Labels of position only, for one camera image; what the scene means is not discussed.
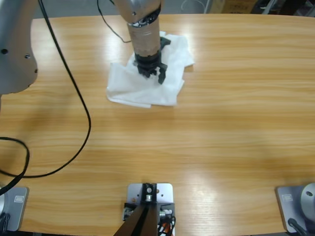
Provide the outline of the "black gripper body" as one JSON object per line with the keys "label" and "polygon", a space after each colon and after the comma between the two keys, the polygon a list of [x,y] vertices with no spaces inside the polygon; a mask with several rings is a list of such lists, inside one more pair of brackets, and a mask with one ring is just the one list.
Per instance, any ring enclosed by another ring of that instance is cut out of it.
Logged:
{"label": "black gripper body", "polygon": [[153,71],[154,75],[157,75],[156,68],[160,65],[165,65],[161,62],[161,50],[152,56],[143,57],[135,54],[135,61],[139,70]]}

